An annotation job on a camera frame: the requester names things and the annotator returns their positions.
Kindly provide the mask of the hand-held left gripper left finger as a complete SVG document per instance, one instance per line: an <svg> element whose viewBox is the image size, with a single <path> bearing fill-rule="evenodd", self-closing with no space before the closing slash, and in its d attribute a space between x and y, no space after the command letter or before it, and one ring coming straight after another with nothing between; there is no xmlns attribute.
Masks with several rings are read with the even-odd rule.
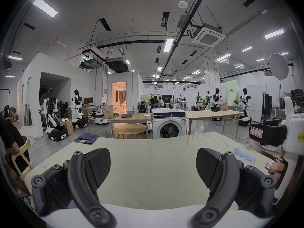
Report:
<svg viewBox="0 0 304 228"><path fill-rule="evenodd" d="M116 227L116 218L101 205L97 194L110 168L109 150L99 148L85 154L76 151L62 166L55 164L33 176L32 197L36 213L44 217L74 203L94 227Z"/></svg>

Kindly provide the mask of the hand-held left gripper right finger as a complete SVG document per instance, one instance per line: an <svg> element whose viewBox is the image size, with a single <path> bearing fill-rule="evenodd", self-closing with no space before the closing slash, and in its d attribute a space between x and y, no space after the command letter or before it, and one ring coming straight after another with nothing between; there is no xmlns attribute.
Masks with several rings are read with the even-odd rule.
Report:
<svg viewBox="0 0 304 228"><path fill-rule="evenodd" d="M210 192L206 206L191 218L191 227L214 227L233 202L239 210L258 218L274 215L275 180L252 165L245 166L233 152L221 154L201 148L197 152L196 169Z"/></svg>

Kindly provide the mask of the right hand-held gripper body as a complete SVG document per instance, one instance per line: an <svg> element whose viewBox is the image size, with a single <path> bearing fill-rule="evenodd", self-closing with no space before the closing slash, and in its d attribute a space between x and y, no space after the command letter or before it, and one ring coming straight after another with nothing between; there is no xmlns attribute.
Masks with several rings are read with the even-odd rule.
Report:
<svg viewBox="0 0 304 228"><path fill-rule="evenodd" d="M280 173L279 184L275 188L273 204L276 205L283 197L296 169L299 156L304 155L304 116L294 113L292 100L284 97L285 120L276 126L268 123L251 124L249 137L259 143L281 147L285 151L285 168Z"/></svg>

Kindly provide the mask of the person's right hand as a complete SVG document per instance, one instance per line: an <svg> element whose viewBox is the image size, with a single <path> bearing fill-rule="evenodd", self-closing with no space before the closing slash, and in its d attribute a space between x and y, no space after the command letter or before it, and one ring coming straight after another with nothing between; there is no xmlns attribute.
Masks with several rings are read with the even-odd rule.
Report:
<svg viewBox="0 0 304 228"><path fill-rule="evenodd" d="M284 154L285 151L283 148L281 148L278 160L276 162L273 162L268 169L269 174L280 174L284 170Z"/></svg>

